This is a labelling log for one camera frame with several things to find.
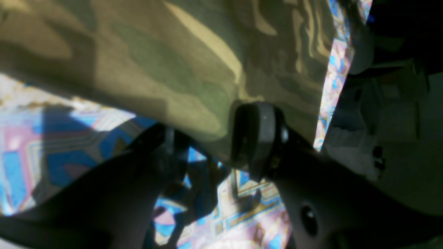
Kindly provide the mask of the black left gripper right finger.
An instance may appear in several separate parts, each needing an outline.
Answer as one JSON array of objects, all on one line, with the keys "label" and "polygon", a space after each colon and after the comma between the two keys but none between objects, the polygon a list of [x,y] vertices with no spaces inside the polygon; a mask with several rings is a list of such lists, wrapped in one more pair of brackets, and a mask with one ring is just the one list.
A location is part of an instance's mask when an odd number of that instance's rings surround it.
[{"label": "black left gripper right finger", "polygon": [[267,102],[234,115],[233,163],[279,191],[298,249],[396,249],[442,235],[442,217],[415,211],[319,154]]}]

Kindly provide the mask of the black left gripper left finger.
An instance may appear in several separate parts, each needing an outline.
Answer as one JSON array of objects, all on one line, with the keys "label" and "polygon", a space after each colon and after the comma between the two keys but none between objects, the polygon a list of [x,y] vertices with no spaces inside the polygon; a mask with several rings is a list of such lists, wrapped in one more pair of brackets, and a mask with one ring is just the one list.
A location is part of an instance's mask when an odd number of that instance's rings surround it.
[{"label": "black left gripper left finger", "polygon": [[184,179],[187,136],[161,124],[28,211],[1,238],[33,249],[142,249],[159,195]]}]

